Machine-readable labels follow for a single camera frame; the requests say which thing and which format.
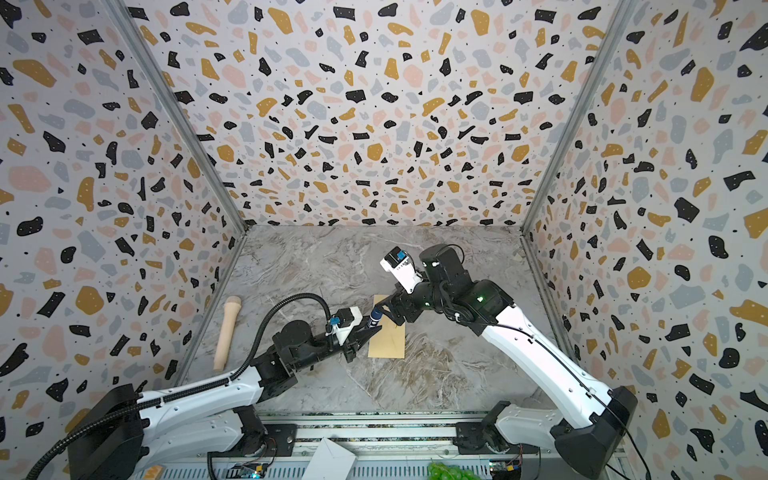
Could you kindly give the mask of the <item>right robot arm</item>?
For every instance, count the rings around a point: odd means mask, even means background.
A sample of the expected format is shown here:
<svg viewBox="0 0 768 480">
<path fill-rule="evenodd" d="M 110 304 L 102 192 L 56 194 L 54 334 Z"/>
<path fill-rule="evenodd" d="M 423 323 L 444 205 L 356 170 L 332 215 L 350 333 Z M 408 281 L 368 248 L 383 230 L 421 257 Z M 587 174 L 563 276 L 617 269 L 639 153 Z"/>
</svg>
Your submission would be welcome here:
<svg viewBox="0 0 768 480">
<path fill-rule="evenodd" d="M 474 280 L 450 244 L 413 259 L 394 247 L 380 262 L 397 281 L 374 310 L 396 325 L 425 311 L 468 328 L 510 358 L 555 407 L 535 413 L 500 401 L 479 422 L 460 423 L 455 444 L 462 454 L 506 454 L 522 445 L 553 450 L 577 474 L 598 479 L 637 408 L 626 387 L 612 388 L 587 373 L 541 333 L 513 297 L 491 280 Z"/>
</svg>

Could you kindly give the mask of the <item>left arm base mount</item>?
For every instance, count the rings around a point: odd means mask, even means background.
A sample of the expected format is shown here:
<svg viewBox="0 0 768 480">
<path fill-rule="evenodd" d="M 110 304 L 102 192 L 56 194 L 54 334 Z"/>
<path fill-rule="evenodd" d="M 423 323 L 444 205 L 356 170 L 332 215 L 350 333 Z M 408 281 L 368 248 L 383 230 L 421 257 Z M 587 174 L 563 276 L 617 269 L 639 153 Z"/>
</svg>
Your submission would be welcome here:
<svg viewBox="0 0 768 480">
<path fill-rule="evenodd" d="M 243 436 L 227 450 L 211 452 L 216 457 L 290 457 L 297 436 L 296 424 L 267 424 L 266 426 L 245 426 Z"/>
</svg>

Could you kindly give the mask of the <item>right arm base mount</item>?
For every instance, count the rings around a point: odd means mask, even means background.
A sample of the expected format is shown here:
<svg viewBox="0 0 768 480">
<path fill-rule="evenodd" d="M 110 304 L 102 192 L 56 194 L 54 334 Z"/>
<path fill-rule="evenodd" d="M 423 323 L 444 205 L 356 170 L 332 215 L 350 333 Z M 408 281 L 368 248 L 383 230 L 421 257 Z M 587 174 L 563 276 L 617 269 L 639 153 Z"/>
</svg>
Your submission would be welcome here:
<svg viewBox="0 0 768 480">
<path fill-rule="evenodd" d="M 455 425 L 453 444 L 460 455 L 516 455 L 535 454 L 539 448 L 524 443 L 510 443 L 498 429 L 483 422 L 459 422 Z"/>
</svg>

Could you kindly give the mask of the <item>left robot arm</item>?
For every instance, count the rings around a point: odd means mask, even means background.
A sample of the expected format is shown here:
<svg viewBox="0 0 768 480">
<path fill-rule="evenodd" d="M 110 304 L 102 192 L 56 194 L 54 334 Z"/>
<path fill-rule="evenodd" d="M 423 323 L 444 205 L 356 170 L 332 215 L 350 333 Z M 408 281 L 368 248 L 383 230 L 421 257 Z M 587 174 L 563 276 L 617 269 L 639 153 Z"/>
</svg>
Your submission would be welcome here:
<svg viewBox="0 0 768 480">
<path fill-rule="evenodd" d="M 129 479 L 146 467 L 199 453 L 244 456 L 276 449 L 255 406 L 293 387 L 297 372 L 337 354 L 352 361 L 380 326 L 355 310 L 333 315 L 313 334 L 303 320 L 287 323 L 243 371 L 181 388 L 138 393 L 129 385 L 108 392 L 70 434 L 73 479 Z"/>
</svg>

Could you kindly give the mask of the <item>blue white glue stick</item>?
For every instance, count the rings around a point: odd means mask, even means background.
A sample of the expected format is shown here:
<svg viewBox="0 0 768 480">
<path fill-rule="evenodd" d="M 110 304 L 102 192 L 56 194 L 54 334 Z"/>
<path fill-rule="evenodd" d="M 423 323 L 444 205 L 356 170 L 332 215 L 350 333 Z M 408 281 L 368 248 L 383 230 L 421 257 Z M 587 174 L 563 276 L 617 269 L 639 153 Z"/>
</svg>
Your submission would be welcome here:
<svg viewBox="0 0 768 480">
<path fill-rule="evenodd" d="M 383 313 L 381 311 L 379 311 L 378 309 L 374 308 L 371 311 L 371 314 L 370 314 L 370 321 L 371 321 L 371 323 L 372 324 L 377 324 L 381 320 L 382 316 L 383 316 Z"/>
</svg>

